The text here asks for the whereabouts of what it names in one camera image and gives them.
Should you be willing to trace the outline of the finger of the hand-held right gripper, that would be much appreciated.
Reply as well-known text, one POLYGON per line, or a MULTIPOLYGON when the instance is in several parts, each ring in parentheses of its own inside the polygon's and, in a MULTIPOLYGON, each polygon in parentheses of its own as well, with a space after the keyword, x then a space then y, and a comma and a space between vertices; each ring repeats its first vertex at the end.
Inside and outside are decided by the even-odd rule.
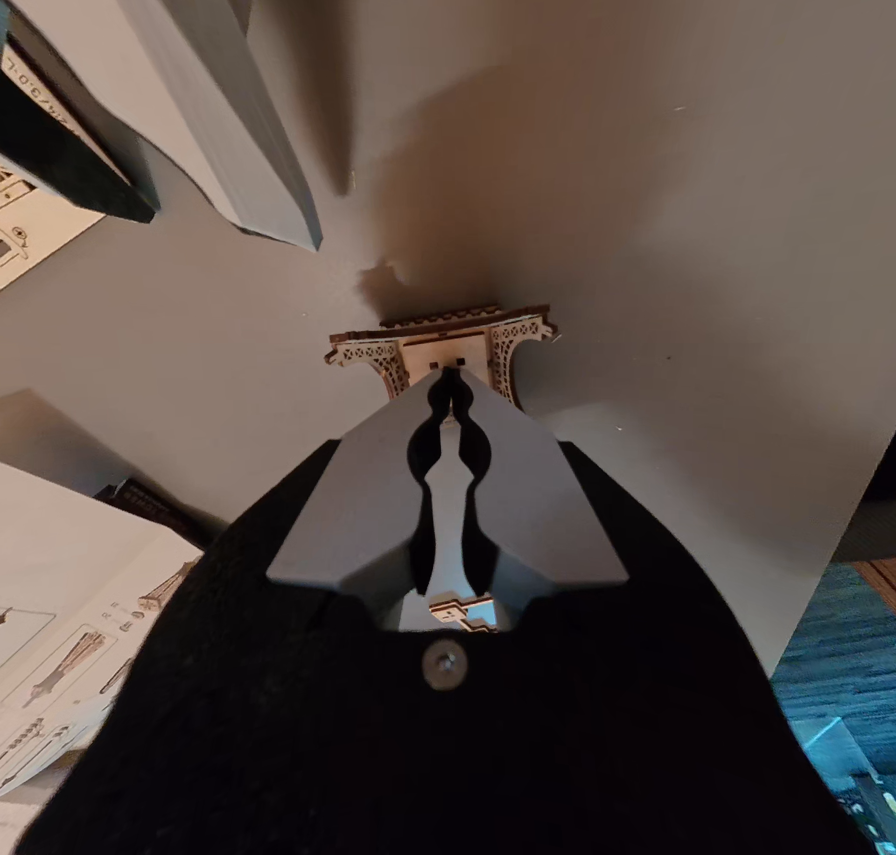
POLYGON ((70 130, 5 75, 1 79, 2 164, 70 203, 120 219, 150 223, 152 205, 70 130))
POLYGON ((251 0, 2 0, 12 37, 156 207, 146 145, 251 235, 316 252, 308 182, 245 31, 251 0))

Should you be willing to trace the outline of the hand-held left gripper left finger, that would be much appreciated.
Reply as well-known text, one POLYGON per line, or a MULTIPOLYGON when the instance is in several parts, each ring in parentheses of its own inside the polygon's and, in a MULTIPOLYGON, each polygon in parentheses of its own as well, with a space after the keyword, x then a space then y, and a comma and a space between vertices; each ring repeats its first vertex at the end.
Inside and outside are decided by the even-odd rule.
POLYGON ((427 476, 442 458, 452 371, 435 369, 342 436, 267 570, 267 578, 353 596, 380 627, 399 627, 435 558, 427 476))

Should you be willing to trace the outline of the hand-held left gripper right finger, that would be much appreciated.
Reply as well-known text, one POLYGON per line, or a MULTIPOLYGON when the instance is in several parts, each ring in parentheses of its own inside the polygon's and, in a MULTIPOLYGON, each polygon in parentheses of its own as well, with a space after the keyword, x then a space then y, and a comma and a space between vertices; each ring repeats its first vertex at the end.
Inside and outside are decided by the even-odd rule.
POLYGON ((498 625, 532 601, 627 583, 629 573, 558 440, 462 368, 448 370, 471 474, 462 564, 473 592, 492 599, 498 625))

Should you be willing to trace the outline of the wooden puzzle parts sheet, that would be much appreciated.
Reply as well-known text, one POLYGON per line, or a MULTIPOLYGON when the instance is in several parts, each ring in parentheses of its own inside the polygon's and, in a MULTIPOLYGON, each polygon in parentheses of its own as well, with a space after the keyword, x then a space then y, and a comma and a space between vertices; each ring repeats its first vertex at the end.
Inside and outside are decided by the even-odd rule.
MULTIPOLYGON (((4 45, 2 69, 29 99, 106 160, 96 141, 12 41, 4 45)), ((39 188, 2 159, 1 287, 6 288, 104 217, 39 188)))

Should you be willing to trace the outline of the grey desk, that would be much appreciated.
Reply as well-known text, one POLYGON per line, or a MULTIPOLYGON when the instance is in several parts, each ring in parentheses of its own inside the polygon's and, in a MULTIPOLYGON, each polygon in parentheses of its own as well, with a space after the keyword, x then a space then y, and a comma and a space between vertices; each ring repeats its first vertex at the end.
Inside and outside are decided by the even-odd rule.
POLYGON ((319 254, 151 154, 5 296, 34 389, 232 520, 384 400, 332 331, 546 301, 523 404, 692 549, 767 666, 894 430, 894 0, 256 0, 319 254))

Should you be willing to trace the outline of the small wooden puzzle piece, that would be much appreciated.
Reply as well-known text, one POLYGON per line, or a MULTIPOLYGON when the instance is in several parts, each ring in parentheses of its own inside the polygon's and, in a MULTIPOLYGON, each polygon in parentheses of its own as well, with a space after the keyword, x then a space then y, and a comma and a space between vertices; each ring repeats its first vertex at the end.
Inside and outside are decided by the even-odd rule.
POLYGON ((488 594, 481 596, 442 597, 428 604, 430 614, 442 624, 454 624, 461 630, 471 634, 494 634, 499 632, 495 623, 489 623, 483 617, 470 617, 470 612, 480 607, 494 604, 494 598, 488 594))

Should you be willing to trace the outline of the dark box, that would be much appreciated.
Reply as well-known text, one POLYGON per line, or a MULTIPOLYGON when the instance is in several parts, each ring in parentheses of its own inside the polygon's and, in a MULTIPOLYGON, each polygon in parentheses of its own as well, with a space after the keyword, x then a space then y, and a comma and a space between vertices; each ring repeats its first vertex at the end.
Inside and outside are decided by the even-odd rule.
POLYGON ((188 513, 184 506, 135 477, 126 478, 118 484, 108 484, 93 498, 142 520, 167 527, 202 550, 206 550, 214 540, 209 527, 188 513))

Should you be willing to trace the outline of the paper instruction sheet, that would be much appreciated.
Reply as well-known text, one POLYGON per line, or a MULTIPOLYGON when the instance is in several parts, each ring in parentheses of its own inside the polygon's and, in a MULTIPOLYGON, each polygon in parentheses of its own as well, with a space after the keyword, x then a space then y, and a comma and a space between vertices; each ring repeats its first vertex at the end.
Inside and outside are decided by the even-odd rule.
POLYGON ((1 793, 105 722, 202 551, 170 528, 2 464, 1 793))

